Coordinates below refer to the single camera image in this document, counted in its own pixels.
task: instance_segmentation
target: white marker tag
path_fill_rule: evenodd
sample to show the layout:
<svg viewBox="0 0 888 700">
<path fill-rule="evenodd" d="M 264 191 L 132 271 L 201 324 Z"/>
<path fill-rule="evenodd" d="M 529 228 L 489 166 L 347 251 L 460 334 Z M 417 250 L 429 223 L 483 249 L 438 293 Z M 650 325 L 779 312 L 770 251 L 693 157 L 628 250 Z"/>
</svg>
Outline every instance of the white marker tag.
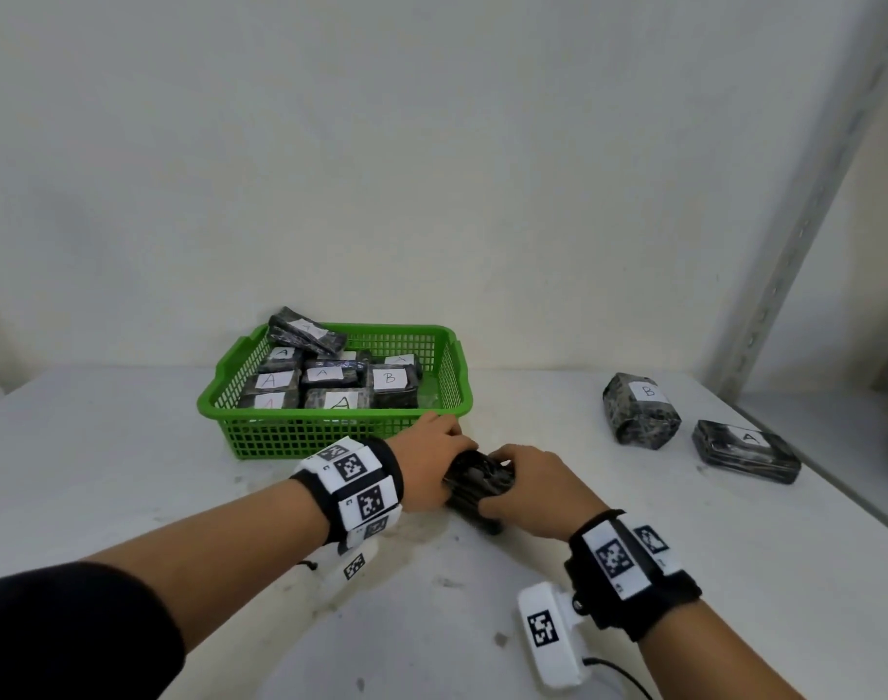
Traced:
<svg viewBox="0 0 888 700">
<path fill-rule="evenodd" d="M 636 396 L 637 400 L 653 400 L 659 403 L 671 402 L 661 393 L 660 388 L 653 383 L 632 381 L 629 384 L 629 388 L 632 388 L 632 394 Z"/>
<path fill-rule="evenodd" d="M 651 586 L 642 568 L 616 534 L 612 523 L 603 521 L 584 533 L 583 540 L 621 600 L 625 601 Z"/>
<path fill-rule="evenodd" d="M 360 394 L 355 390 L 330 391 L 324 395 L 324 410 L 356 410 Z"/>
<path fill-rule="evenodd" d="M 387 476 L 381 482 L 370 486 L 368 489 L 345 498 L 339 504 L 340 517 L 343 518 L 343 527 L 348 531 L 368 521 L 380 511 L 386 510 L 398 503 L 398 495 L 395 494 L 395 482 L 391 476 Z"/>
<path fill-rule="evenodd" d="M 280 370 L 278 373 L 262 373 L 256 379 L 256 387 L 260 390 L 269 388 L 286 388 L 292 384 L 293 370 Z"/>
<path fill-rule="evenodd" d="M 367 538 L 372 538 L 373 536 L 379 535 L 383 530 L 391 528 L 398 523 L 398 517 L 400 515 L 402 515 L 402 506 L 396 506 L 395 508 L 383 512 L 371 521 L 367 521 L 363 525 L 358 525 L 347 534 L 347 541 L 345 543 L 347 550 L 352 550 Z"/>
<path fill-rule="evenodd" d="M 373 390 L 402 390 L 408 388 L 408 373 L 404 368 L 374 368 Z"/>
<path fill-rule="evenodd" d="M 621 515 L 619 520 L 632 531 L 636 540 L 642 544 L 646 552 L 651 555 L 651 559 L 660 567 L 661 572 L 665 575 L 673 575 L 683 569 L 677 562 L 675 552 L 661 539 L 654 528 L 645 523 L 634 522 L 629 514 Z"/>
<path fill-rule="evenodd" d="M 308 380 L 312 383 L 318 381 L 342 381 L 343 368 L 341 366 L 321 366 L 308 369 Z"/>
<path fill-rule="evenodd" d="M 343 439 L 338 439 L 334 444 L 330 447 L 324 447 L 321 452 L 318 452 L 315 455 L 311 455 L 304 461 L 306 462 L 315 462 L 316 467 L 309 467 L 311 471 L 317 471 L 318 467 L 321 466 L 324 462 L 332 462 L 334 459 L 338 459 L 339 457 L 349 455 L 353 452 L 359 452 L 364 447 L 365 444 L 362 442 L 358 442 L 355 439 L 350 437 L 344 437 Z"/>
<path fill-rule="evenodd" d="M 305 467 L 318 475 L 328 494 L 339 491 L 350 482 L 366 476 L 370 471 L 381 470 L 380 460 L 368 447 L 357 450 L 349 455 L 337 457 L 329 462 L 323 461 L 320 455 L 305 460 Z"/>
<path fill-rule="evenodd" d="M 339 595 L 347 586 L 359 578 L 359 572 L 379 553 L 379 541 L 366 541 L 352 553 L 348 553 L 337 566 L 328 572 L 318 588 L 318 596 L 323 603 Z"/>
<path fill-rule="evenodd" d="M 396 366 L 414 366 L 415 365 L 415 354 L 414 353 L 403 353 L 400 356 L 386 356 L 386 363 L 391 363 Z"/>
<path fill-rule="evenodd" d="M 766 449 L 771 449 L 772 445 L 768 443 L 768 440 L 765 439 L 759 430 L 754 429 L 745 429 L 744 427 L 733 427 L 731 424 L 727 424 L 726 428 L 734 434 L 742 444 L 746 444 L 752 447 L 765 447 Z"/>
<path fill-rule="evenodd" d="M 266 361 L 287 361 L 295 357 L 294 346 L 276 346 L 269 353 Z"/>
<path fill-rule="evenodd" d="M 295 329 L 298 329 L 298 331 L 304 331 L 306 334 L 310 334 L 315 339 L 323 339 L 327 336 L 327 329 L 315 327 L 307 319 L 296 319 L 294 322 L 289 322 L 289 324 L 295 327 Z"/>
<path fill-rule="evenodd" d="M 279 410 L 285 403 L 285 393 L 265 393 L 252 399 L 252 407 L 259 410 Z"/>
</svg>

